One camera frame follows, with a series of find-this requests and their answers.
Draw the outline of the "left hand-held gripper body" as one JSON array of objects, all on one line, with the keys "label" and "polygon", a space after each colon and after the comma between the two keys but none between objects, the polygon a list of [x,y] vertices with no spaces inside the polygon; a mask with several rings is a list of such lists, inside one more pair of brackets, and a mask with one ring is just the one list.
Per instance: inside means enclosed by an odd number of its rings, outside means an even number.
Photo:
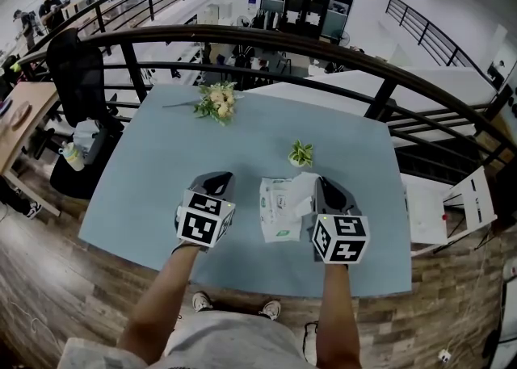
[{"label": "left hand-held gripper body", "polygon": [[175,227],[180,245],[198,245],[202,251],[214,248],[233,222],[236,204],[187,188],[177,207]]}]

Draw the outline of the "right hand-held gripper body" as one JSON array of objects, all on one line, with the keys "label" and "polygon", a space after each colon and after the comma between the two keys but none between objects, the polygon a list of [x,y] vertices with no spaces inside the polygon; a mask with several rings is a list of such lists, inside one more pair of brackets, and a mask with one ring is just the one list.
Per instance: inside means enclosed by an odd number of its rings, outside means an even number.
[{"label": "right hand-held gripper body", "polygon": [[355,206],[341,212],[313,211],[313,260],[325,264],[359,264],[370,242],[368,218]]}]

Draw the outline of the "white tissue pack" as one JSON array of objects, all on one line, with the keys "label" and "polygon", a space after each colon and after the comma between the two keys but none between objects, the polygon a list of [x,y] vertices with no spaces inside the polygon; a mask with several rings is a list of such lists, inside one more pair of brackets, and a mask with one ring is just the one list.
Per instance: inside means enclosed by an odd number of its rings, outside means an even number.
[{"label": "white tissue pack", "polygon": [[260,224],[266,243],[299,241],[302,217],[288,214],[287,195],[290,179],[262,178],[259,188]]}]

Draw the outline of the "person's left forearm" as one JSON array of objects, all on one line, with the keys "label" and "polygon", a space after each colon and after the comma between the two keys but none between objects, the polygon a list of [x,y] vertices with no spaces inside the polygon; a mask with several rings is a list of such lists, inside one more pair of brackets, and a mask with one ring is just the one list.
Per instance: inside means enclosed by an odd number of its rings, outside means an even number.
[{"label": "person's left forearm", "polygon": [[145,363],[157,362],[179,317],[198,245],[181,244],[137,302],[117,346]]}]

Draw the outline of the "person's right forearm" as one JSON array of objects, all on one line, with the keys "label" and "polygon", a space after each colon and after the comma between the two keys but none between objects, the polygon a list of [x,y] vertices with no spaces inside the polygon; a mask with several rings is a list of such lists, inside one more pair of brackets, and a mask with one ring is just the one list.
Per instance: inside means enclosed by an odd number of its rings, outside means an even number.
[{"label": "person's right forearm", "polygon": [[325,265],[322,304],[316,334],[318,369],[361,369],[348,269]]}]

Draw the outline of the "small potted green plant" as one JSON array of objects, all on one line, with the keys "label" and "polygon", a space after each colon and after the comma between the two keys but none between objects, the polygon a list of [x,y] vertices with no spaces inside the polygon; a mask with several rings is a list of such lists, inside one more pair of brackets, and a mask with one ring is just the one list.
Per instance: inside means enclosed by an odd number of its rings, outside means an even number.
[{"label": "small potted green plant", "polygon": [[292,150],[288,155],[289,162],[295,167],[313,166],[313,145],[304,145],[300,140],[295,140]]}]

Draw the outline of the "person's left shoe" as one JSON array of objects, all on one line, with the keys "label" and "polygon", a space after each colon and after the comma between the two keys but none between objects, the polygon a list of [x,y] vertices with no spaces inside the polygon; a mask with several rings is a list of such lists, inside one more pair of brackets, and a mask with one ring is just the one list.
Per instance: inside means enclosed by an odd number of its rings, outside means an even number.
[{"label": "person's left shoe", "polygon": [[203,312],[213,309],[211,299],[203,291],[198,291],[192,296],[192,307],[195,312]]}]

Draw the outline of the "person's shoe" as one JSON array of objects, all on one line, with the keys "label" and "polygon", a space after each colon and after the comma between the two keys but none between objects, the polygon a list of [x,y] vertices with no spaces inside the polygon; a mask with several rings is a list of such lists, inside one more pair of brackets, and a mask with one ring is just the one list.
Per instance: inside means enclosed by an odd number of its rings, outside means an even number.
[{"label": "person's shoe", "polygon": [[258,314],[272,321],[276,321],[281,313],[281,303],[278,300],[272,300],[266,303]]},{"label": "person's shoe", "polygon": [[213,309],[211,299],[203,291],[198,291],[192,296],[192,307],[195,312],[203,312]]}]

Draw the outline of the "yellow flower bouquet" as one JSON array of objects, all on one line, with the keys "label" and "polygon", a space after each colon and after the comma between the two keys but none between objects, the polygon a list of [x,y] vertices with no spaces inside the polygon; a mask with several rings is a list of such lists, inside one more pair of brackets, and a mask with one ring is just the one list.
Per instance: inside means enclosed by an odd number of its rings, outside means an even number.
[{"label": "yellow flower bouquet", "polygon": [[200,98],[193,102],[165,105],[163,108],[191,107],[197,118],[212,118],[225,126],[232,122],[236,104],[243,96],[235,93],[236,82],[218,82],[212,85],[200,85]]}]

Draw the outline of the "white folding chair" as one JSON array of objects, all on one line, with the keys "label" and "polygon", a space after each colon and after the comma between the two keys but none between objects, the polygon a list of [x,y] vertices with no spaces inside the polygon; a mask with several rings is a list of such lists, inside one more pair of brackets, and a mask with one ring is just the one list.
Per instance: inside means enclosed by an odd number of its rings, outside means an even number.
[{"label": "white folding chair", "polygon": [[[422,245],[421,249],[411,251],[413,258],[438,253],[497,219],[483,167],[454,186],[409,174],[402,174],[401,180],[405,188],[411,242]],[[448,208],[463,211],[461,223],[466,226],[465,230],[448,231],[447,221],[442,220]]]}]

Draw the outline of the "person's right shoe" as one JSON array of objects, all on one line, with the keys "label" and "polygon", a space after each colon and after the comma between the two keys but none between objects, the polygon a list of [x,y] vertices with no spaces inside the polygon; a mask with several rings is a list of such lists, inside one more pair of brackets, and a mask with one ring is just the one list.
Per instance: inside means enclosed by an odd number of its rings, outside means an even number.
[{"label": "person's right shoe", "polygon": [[276,321],[281,313],[281,303],[278,300],[272,300],[266,303],[258,314],[272,321]]}]

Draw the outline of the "person's grey shirt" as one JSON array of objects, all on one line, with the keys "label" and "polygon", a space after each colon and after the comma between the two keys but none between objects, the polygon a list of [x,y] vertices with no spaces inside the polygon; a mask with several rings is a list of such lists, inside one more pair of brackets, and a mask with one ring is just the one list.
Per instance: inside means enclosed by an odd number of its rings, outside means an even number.
[{"label": "person's grey shirt", "polygon": [[153,364],[134,353],[71,338],[57,369],[316,369],[294,333],[265,317],[208,311],[191,316]]}]

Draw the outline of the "light blue cloth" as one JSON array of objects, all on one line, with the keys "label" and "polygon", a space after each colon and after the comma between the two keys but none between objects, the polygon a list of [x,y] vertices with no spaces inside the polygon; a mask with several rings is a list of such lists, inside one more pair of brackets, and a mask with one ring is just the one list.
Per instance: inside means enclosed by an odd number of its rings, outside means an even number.
[{"label": "light blue cloth", "polygon": [[73,142],[83,154],[89,153],[94,144],[95,137],[99,134],[99,127],[94,120],[79,122],[74,129]]}]

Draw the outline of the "pale baby bottle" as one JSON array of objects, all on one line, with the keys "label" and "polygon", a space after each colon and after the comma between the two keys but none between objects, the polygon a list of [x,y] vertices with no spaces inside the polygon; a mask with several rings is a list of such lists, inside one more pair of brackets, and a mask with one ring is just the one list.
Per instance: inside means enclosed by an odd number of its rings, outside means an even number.
[{"label": "pale baby bottle", "polygon": [[79,172],[85,168],[82,151],[73,142],[62,142],[59,154],[67,161],[72,169]]}]

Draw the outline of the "black office chair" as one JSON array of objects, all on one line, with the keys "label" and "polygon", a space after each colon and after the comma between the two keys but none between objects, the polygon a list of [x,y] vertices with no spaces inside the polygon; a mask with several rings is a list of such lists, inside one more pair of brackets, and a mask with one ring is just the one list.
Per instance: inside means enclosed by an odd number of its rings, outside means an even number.
[{"label": "black office chair", "polygon": [[85,168],[75,171],[59,154],[50,184],[68,197],[90,199],[124,130],[107,108],[103,55],[80,41],[77,29],[69,28],[49,43],[46,61],[66,122],[76,128],[79,122],[94,120],[99,127],[90,152],[82,153]]}]

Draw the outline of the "thin black metal railing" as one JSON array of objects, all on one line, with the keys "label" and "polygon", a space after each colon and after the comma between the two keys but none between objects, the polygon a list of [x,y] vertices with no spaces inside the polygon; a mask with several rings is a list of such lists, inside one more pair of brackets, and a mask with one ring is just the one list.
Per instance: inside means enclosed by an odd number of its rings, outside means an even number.
[{"label": "thin black metal railing", "polygon": [[84,7],[67,6],[64,23],[36,42],[29,52],[46,48],[58,32],[76,27],[82,36],[94,36],[104,32],[139,27],[184,0],[96,0]]},{"label": "thin black metal railing", "polygon": [[389,0],[385,13],[407,31],[438,66],[474,69],[490,81],[474,60],[439,27],[402,0]]}]

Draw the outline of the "wooden desk white legs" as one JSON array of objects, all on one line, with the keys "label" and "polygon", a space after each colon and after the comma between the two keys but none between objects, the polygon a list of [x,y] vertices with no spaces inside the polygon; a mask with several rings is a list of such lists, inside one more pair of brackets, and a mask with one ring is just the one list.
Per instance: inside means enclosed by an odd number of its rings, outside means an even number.
[{"label": "wooden desk white legs", "polygon": [[[57,89],[52,82],[20,82],[6,97],[3,106],[5,113],[0,116],[0,175],[18,187],[29,199],[59,217],[61,211],[35,193],[12,170],[23,146],[27,145],[31,135],[57,100]],[[32,105],[32,111],[17,130],[12,130],[11,116],[25,101]]]}]

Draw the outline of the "round wooden board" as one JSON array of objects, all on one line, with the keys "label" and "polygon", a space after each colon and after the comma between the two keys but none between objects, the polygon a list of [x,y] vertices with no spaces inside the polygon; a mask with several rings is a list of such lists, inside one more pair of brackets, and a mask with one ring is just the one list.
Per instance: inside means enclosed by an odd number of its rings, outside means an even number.
[{"label": "round wooden board", "polygon": [[11,116],[11,129],[17,130],[30,115],[31,111],[32,105],[28,101],[21,103],[19,107],[15,110],[14,114]]}]

